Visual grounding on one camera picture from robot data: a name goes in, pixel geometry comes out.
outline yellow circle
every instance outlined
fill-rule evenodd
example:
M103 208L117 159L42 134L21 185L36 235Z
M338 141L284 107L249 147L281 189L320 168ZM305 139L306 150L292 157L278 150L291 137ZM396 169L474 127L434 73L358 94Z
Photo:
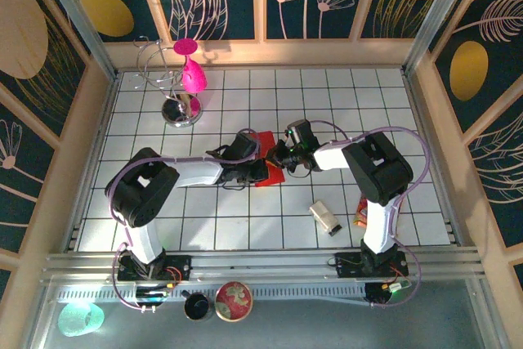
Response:
M489 55L475 41L461 44L450 63L450 90L458 100L468 101L483 86L489 71Z
M0 70L32 78L47 57L46 17L36 0L0 0Z
M80 0L95 29L107 36L122 37L134 29L131 10L121 0Z

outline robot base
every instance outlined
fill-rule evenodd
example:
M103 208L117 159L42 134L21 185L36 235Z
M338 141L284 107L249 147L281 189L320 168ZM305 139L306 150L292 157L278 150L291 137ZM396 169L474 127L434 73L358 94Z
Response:
M181 274L181 280L187 281L190 276L190 261L191 256L189 255L167 255L164 258L164 266L176 267ZM129 281L146 281L142 275L136 272L135 262L128 255L122 256L120 258L120 265L118 269L118 281L119 282L129 282ZM150 280L157 281L173 281L171 273L165 269L161 270L158 274L150 278Z
M391 270L389 263L383 263L373 269L372 272L364 272L361 261L361 253L335 253L336 272L338 278L365 278L365 277L395 277L396 273ZM390 260L390 263L404 276L409 275L409 268L405 259L405 253L398 251Z

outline black cup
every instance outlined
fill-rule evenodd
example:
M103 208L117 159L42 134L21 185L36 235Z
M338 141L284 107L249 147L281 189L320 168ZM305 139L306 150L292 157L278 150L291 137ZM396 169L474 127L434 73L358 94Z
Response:
M212 315L211 301L203 293L191 294L183 290L181 295L186 298L183 309L189 319L205 320Z

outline white tile floor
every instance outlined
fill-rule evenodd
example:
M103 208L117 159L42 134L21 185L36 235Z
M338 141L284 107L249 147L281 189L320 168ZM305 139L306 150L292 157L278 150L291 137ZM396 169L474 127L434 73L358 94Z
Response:
M334 121L356 136L363 130L416 123L398 69L237 69L209 70L208 88L199 94L202 118L193 128L166 127L163 96L125 73L108 126L91 198L82 220L78 251L110 251L123 231L109 219L103 189L142 147L165 155L202 155L231 143L247 126L275 136L296 120ZM320 142L339 138L330 126L314 126ZM408 134L393 132L414 177L424 158ZM295 176L306 175L301 168ZM215 186L175 189L154 221L169 251L359 247L364 229L353 223L360 190L349 170L286 176L286 182L242 191ZM308 213L316 200L337 215L343 230L330 237ZM431 177L405 200L398 223L399 239L409 245L449 244Z

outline metal stand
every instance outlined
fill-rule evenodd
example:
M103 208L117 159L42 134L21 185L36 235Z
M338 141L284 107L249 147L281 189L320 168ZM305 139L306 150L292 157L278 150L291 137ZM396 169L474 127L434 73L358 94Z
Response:
M136 40L134 41L134 46L140 48L136 57L136 67L139 75L142 77L142 83L136 86L136 88L145 88L146 84L150 84L157 87L165 96L166 101L162 105L162 116L165 123L175 128L192 126L202 116L203 107L197 96L188 92L176 92L176 90L180 90L180 87L182 87L181 76L186 63L179 70L169 69L163 53L165 51L173 51L172 47L162 47L162 39L150 41L146 36L140 36L139 39L145 40L145 44L139 45L136 43ZM153 46L156 46L158 49L142 62L145 50ZM158 55L162 58L165 73L159 78L151 78L148 68L150 62Z

